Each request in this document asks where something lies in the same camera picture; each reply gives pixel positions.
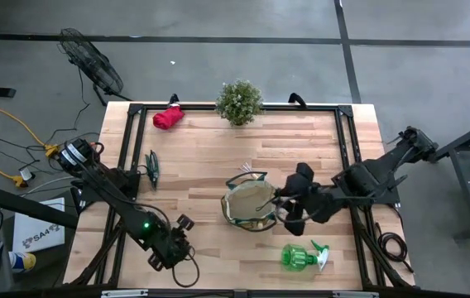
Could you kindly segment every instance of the wooden table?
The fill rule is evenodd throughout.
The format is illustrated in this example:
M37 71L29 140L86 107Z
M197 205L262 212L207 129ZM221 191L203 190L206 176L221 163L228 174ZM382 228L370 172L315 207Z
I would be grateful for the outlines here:
M118 163L128 104L108 103L99 139L105 145L102 162L108 167ZM384 149L373 105L354 104L352 107L362 158L378 158ZM169 131L153 127L155 113L150 111L147 117L140 163L145 164L144 154L154 150L160 160L161 178L156 193L151 191L150 181L143 178L137 199L162 208L171 221L186 214L196 222L188 232L200 266L200 280L194 288L361 289L348 210L335 214L326 224L307 223L305 234L295 237L282 224L263 233L243 231L229 225L220 209L219 200L227 191L225 181L240 174L239 167L244 162L254 170L268 171L267 179L283 186L285 178L295 171L297 162L305 161L315 171L314 180L331 184L330 178L342 170L332 113L266 112L245 127L230 127L228 121L214 111L187 111ZM347 125L344 130L350 145ZM132 137L125 169L130 168L134 140ZM97 203L80 215L64 282L75 279L99 249L107 212L105 203ZM373 216L383 231L404 236L394 210L376 205ZM299 244L313 252L311 239L330 246L324 270L318 272L316 266L312 266L303 272L285 272L279 263L283 246ZM364 249L370 277L375 282L372 255L366 245ZM151 268L147 263L150 254L127 239L120 287L178 287L170 270L155 272ZM113 263L113 251L110 256L107 276ZM406 281L414 284L413 276L402 263L392 265ZM176 275L180 282L191 283L196 277L192 262L180 263Z

